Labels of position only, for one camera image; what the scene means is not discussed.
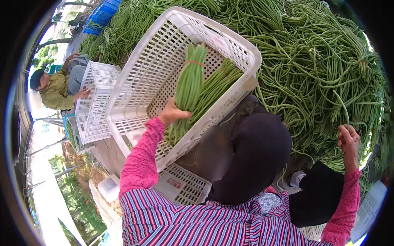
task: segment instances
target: pink sleeve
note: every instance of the pink sleeve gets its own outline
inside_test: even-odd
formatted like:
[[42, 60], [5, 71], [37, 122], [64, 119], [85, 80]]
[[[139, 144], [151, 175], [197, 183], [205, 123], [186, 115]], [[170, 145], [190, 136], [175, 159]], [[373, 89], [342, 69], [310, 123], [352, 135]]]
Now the pink sleeve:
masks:
[[331, 242], [335, 246], [344, 246], [350, 238], [359, 209], [361, 171], [345, 174], [345, 183], [338, 207], [322, 232], [322, 242]]
[[119, 197], [134, 189], [149, 189], [157, 183], [157, 144], [163, 140], [165, 127], [158, 117], [145, 124], [147, 130], [131, 150], [123, 166]]

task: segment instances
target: seated person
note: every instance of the seated person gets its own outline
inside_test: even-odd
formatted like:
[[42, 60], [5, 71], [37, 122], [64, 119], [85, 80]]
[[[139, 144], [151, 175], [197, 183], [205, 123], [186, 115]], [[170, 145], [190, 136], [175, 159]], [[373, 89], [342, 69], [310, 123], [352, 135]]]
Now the seated person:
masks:
[[57, 73], [48, 75], [44, 70], [36, 70], [30, 78], [30, 88], [40, 93], [45, 106], [71, 109], [79, 98], [89, 96], [90, 90], [80, 91], [88, 61], [87, 55], [73, 53]]

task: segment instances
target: blue plastic crate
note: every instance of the blue plastic crate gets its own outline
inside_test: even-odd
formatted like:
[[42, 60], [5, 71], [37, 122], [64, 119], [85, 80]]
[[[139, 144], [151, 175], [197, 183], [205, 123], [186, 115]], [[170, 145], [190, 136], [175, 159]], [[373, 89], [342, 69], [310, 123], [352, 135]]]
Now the blue plastic crate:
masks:
[[90, 20], [100, 26], [107, 26], [111, 21], [113, 15], [118, 10], [121, 0], [105, 0], [103, 1], [90, 15], [84, 28], [84, 33], [98, 35], [102, 28], [97, 28], [89, 25]]

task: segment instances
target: white plastic crate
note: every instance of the white plastic crate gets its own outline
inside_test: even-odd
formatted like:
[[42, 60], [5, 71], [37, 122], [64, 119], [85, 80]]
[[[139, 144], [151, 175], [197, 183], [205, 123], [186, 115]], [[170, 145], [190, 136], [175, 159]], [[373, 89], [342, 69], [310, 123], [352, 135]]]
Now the white plastic crate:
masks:
[[83, 143], [111, 137], [105, 110], [120, 72], [119, 66], [89, 61], [80, 89], [87, 88], [91, 92], [87, 98], [78, 99], [75, 110]]
[[77, 153], [77, 155], [80, 155], [84, 152], [86, 152], [87, 150], [91, 150], [93, 148], [96, 147], [94, 142], [90, 142], [87, 144], [83, 144], [82, 140], [81, 140], [81, 135], [79, 134], [79, 130], [77, 127], [77, 122], [76, 122], [76, 117], [72, 116], [72, 117], [67, 117], [67, 120], [70, 122], [71, 128], [72, 128], [72, 133], [74, 135], [74, 143], [75, 143], [75, 152]]
[[187, 46], [202, 42], [209, 49], [204, 63], [205, 78], [221, 66], [225, 57], [244, 74], [176, 146], [165, 141], [159, 143], [156, 151], [158, 171], [192, 149], [206, 129], [217, 124], [255, 88], [256, 79], [251, 78], [260, 68], [261, 55], [253, 44], [198, 13], [180, 7], [167, 9], [133, 50], [108, 102], [106, 119], [125, 156], [130, 150], [122, 137], [133, 143], [135, 135], [144, 130], [145, 123], [161, 112], [168, 99], [175, 95]]
[[153, 189], [178, 205], [196, 205], [205, 201], [211, 186], [207, 180], [173, 163], [159, 172]]
[[299, 228], [299, 231], [302, 232], [307, 239], [320, 241], [320, 238], [322, 236], [322, 232], [323, 232], [326, 224], [327, 223], [321, 224], [318, 226], [302, 227], [302, 228]]

